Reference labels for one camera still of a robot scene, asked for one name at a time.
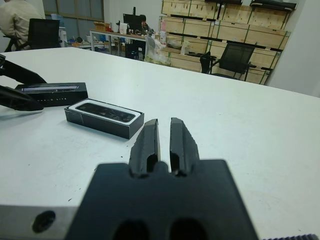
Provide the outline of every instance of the desk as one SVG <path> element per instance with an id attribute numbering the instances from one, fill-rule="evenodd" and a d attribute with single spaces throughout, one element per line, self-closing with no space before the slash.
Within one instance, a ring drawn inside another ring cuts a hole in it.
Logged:
<path id="1" fill-rule="evenodd" d="M 201 159 L 227 160 L 261 239 L 320 235 L 319 98 L 72 47 L 3 54 L 48 83 L 86 82 L 90 98 L 158 118 L 166 163 L 171 117 L 184 120 Z M 97 165 L 128 163 L 138 135 L 68 123 L 63 106 L 15 114 L 0 106 L 0 205 L 78 206 Z"/>
<path id="2" fill-rule="evenodd" d="M 99 31 L 99 30 L 90 30 L 90 37 L 93 39 L 93 34 L 100 34 L 100 35 L 105 35 L 109 38 L 109 50 L 111 52 L 111 37 L 118 38 L 118 56 L 120 56 L 121 53 L 121 42 L 120 38 L 125 38 L 125 39 L 131 39 L 131 40 L 137 40 L 137 41 L 146 41 L 146 37 L 140 36 L 140 35 L 135 35 L 135 34 L 121 34 L 117 32 L 110 32 L 110 31 Z M 91 42 L 91 50 L 95 51 L 95 44 L 92 41 Z"/>

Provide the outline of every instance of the bottle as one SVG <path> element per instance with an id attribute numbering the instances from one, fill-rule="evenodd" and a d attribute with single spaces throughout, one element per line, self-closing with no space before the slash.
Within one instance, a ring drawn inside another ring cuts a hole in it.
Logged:
<path id="1" fill-rule="evenodd" d="M 160 43 L 166 45 L 166 22 L 164 20 L 160 22 Z"/>

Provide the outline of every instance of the computer monitor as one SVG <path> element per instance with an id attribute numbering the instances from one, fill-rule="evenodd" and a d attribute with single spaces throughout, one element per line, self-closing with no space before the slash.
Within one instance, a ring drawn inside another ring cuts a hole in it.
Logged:
<path id="1" fill-rule="evenodd" d="M 142 30 L 141 22 L 142 22 L 142 17 L 137 16 L 137 15 L 132 15 L 132 14 L 123 14 L 123 22 L 125 24 L 129 24 L 129 28 L 133 29 L 134 31 Z"/>

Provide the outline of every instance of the white shirt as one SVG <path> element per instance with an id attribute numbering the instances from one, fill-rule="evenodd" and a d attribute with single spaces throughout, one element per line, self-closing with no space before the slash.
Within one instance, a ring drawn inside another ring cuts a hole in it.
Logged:
<path id="1" fill-rule="evenodd" d="M 0 29 L 4 35 L 28 40 L 30 19 L 43 19 L 40 13 L 25 0 L 11 0 L 0 6 Z"/>

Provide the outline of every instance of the table leg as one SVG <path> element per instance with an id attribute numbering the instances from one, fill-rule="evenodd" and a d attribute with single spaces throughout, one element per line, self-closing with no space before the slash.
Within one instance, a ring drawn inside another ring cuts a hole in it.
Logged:
<path id="1" fill-rule="evenodd" d="M 91 51 L 95 51 L 95 43 L 94 43 L 94 36 L 92 34 L 92 31 L 90 31 L 90 37 L 91 37 Z"/>
<path id="2" fill-rule="evenodd" d="M 118 37 L 118 55 L 119 57 L 121 57 L 121 41 L 120 41 L 120 37 Z"/>
<path id="3" fill-rule="evenodd" d="M 111 44 L 111 36 L 109 35 L 109 51 L 110 51 L 110 54 L 112 55 L 112 52 L 111 52 L 111 47 L 112 47 L 112 44 Z"/>

